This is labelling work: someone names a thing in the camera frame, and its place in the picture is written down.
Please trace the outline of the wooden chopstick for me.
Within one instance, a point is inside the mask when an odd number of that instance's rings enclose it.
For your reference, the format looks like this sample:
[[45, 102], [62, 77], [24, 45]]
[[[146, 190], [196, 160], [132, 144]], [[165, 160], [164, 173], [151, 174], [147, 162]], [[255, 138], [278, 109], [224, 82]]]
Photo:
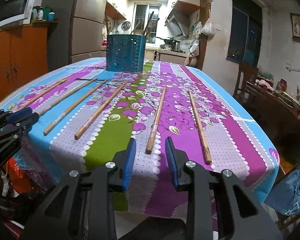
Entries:
[[46, 90], [44, 90], [43, 92], [40, 92], [38, 95], [36, 95], [30, 101], [28, 101], [27, 103], [25, 103], [24, 105], [22, 105], [20, 108], [18, 108], [18, 110], [23, 110], [23, 109], [27, 108], [30, 104], [32, 104], [33, 102], [35, 102], [37, 99], [39, 99], [40, 97], [44, 96], [49, 91], [53, 90], [54, 88], [58, 87], [59, 85], [65, 83], [66, 81], [69, 81], [69, 80], [70, 80], [70, 78], [66, 78], [66, 79], [62, 79], [60, 81], [57, 81], [54, 85], [48, 87]]
[[156, 132], [158, 129], [158, 125], [159, 125], [159, 119], [160, 119], [160, 115], [161, 115], [161, 111], [162, 111], [162, 106], [164, 103], [164, 97], [165, 97], [165, 93], [166, 93], [166, 85], [164, 85], [163, 90], [162, 90], [162, 95], [159, 101], [159, 105], [158, 105], [158, 109], [154, 118], [154, 122], [153, 122], [153, 126], [150, 132], [150, 136], [147, 142], [147, 146], [146, 146], [146, 150], [145, 153], [146, 154], [151, 154], [152, 150], [153, 150], [153, 145], [155, 142], [155, 136], [156, 136]]
[[80, 97], [76, 102], [74, 102], [71, 106], [69, 106], [54, 122], [49, 124], [47, 128], [43, 131], [43, 135], [48, 135], [57, 124], [59, 124], [75, 107], [77, 107], [83, 100], [85, 100], [89, 95], [93, 94], [96, 90], [98, 90], [104, 83], [106, 83], [108, 80], [105, 79], [98, 85], [96, 85], [94, 88], [89, 90], [86, 94], [84, 94], [82, 97]]
[[60, 102], [62, 102], [66, 98], [70, 97], [72, 94], [76, 93], [77, 91], [81, 90], [82, 88], [86, 87], [87, 85], [95, 82], [96, 80], [97, 80], [97, 78], [94, 78], [94, 79], [91, 79], [89, 81], [86, 81], [85, 83], [81, 84], [80, 86], [76, 87], [75, 89], [72, 89], [70, 92], [67, 92], [61, 98], [59, 98], [58, 100], [54, 101], [48, 107], [46, 107], [41, 112], [39, 112], [38, 115], [39, 116], [44, 115], [46, 112], [48, 112], [50, 109], [52, 109], [53, 107], [55, 107], [56, 105], [58, 105]]
[[203, 149], [204, 161], [205, 161], [206, 165], [211, 165], [212, 164], [211, 153], [210, 153], [210, 149], [209, 149], [209, 145], [208, 145], [206, 136], [204, 134], [203, 126], [202, 126], [200, 116], [199, 116], [199, 113], [198, 113], [198, 110], [197, 110], [197, 107], [195, 104], [195, 100], [194, 100], [194, 97], [190, 90], [188, 90], [188, 94], [189, 94], [190, 103], [192, 106], [192, 111], [194, 114], [194, 119], [196, 121], [196, 125], [198, 128], [200, 143], [201, 143], [202, 149]]
[[102, 113], [107, 105], [117, 96], [117, 94], [125, 87], [128, 81], [124, 81], [112, 94], [111, 96], [93, 113], [93, 115], [83, 124], [83, 126], [75, 133], [74, 137], [78, 140], [82, 134], [89, 128], [94, 120]]

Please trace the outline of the kitchen window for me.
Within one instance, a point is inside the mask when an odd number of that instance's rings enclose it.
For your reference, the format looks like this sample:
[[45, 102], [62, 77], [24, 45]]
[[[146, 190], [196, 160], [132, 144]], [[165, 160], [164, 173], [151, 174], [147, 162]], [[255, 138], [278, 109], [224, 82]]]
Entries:
[[158, 4], [138, 3], [134, 7], [134, 32], [144, 34], [150, 44], [155, 44], [160, 8]]

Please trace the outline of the floral striped tablecloth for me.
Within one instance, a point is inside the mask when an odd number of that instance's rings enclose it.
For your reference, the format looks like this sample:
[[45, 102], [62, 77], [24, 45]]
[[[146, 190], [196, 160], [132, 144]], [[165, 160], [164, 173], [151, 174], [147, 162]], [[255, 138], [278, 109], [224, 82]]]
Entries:
[[[136, 140], [136, 156], [127, 193], [115, 194], [115, 209], [159, 217], [184, 218], [187, 194], [175, 191], [167, 165], [165, 140], [204, 165], [202, 145], [193, 116], [191, 91], [209, 145], [212, 164], [205, 169], [229, 169], [249, 187], [260, 202], [269, 194], [279, 169], [273, 143], [249, 113], [218, 83], [202, 71], [179, 64], [146, 61], [141, 73], [105, 69], [104, 58], [70, 64], [19, 88], [0, 102], [0, 109], [17, 111], [57, 81], [70, 78], [29, 106], [41, 112], [67, 92], [91, 79], [97, 80], [42, 115], [14, 159], [42, 188], [58, 183], [71, 170], [86, 172], [110, 161], [116, 152]], [[101, 83], [98, 90], [75, 107], [48, 134], [43, 131], [69, 106]], [[124, 81], [89, 128], [76, 140], [75, 133]], [[146, 146], [166, 85], [164, 103], [151, 154]]]

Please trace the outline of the orange wooden cabinet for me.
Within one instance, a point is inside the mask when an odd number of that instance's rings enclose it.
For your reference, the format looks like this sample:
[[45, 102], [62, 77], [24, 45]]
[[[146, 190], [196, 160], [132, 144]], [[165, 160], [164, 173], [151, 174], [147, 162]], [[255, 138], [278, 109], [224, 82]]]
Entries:
[[0, 102], [48, 72], [47, 42], [56, 27], [38, 21], [0, 29]]

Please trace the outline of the blue denim cloth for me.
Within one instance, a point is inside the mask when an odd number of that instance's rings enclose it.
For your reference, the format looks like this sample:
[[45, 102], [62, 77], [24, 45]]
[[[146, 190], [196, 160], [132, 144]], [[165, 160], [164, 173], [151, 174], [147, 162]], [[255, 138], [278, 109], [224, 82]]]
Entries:
[[300, 214], [300, 169], [273, 186], [264, 203], [285, 216]]

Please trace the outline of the wooden chair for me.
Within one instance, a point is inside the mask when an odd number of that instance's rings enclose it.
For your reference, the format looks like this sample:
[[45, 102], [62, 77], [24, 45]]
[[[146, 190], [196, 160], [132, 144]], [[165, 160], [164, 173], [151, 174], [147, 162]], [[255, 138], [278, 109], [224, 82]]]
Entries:
[[255, 82], [259, 69], [257, 67], [252, 67], [246, 62], [239, 64], [238, 75], [235, 85], [235, 90], [233, 97], [242, 100], [246, 93], [246, 86], [248, 81]]

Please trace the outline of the white microwave oven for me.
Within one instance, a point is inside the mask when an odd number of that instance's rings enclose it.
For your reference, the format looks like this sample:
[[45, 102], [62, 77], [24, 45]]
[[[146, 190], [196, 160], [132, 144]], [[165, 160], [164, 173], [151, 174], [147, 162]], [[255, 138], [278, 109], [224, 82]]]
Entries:
[[13, 22], [29, 24], [34, 0], [6, 0], [0, 9], [0, 28]]

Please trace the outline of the dark wooden side table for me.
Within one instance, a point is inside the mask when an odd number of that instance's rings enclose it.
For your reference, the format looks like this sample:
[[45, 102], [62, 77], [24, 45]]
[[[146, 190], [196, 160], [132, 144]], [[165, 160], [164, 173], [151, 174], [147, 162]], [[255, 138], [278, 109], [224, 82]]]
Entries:
[[247, 82], [247, 110], [257, 119], [271, 141], [281, 141], [287, 137], [300, 139], [300, 114], [284, 103], [276, 94], [265, 88]]

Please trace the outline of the blue plastic utensil basket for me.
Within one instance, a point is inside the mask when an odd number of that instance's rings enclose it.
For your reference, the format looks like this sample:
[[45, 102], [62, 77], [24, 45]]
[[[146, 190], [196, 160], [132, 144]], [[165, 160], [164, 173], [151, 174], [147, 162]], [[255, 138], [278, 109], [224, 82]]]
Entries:
[[143, 70], [146, 37], [114, 34], [107, 37], [106, 70], [140, 73]]

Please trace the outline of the silver refrigerator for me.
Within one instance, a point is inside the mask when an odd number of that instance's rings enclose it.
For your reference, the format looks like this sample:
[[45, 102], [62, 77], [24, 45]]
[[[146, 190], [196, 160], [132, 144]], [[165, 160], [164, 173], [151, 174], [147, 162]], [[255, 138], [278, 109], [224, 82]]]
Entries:
[[47, 42], [51, 72], [68, 64], [102, 57], [102, 29], [107, 0], [42, 0], [57, 24]]

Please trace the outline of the dark window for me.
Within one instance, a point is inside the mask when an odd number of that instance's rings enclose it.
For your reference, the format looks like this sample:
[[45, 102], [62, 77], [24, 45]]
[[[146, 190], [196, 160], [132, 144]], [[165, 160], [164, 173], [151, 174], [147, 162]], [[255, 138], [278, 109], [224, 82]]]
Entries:
[[256, 67], [262, 38], [262, 8], [252, 0], [232, 0], [227, 59]]

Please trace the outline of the hanging white plastic bag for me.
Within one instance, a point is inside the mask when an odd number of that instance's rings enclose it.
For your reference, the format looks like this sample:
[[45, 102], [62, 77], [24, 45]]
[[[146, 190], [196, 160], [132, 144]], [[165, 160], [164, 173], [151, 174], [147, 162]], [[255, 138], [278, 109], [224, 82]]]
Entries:
[[206, 36], [215, 36], [215, 33], [216, 33], [216, 29], [213, 24], [213, 21], [211, 20], [211, 18], [208, 18], [207, 21], [202, 26], [202, 34]]

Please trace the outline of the range hood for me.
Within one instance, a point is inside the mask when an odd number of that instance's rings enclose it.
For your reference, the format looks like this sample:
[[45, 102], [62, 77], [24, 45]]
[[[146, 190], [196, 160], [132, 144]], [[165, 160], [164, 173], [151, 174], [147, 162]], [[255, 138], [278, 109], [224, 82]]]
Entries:
[[189, 34], [190, 18], [179, 13], [173, 13], [168, 16], [166, 25], [172, 31], [174, 37], [187, 37]]

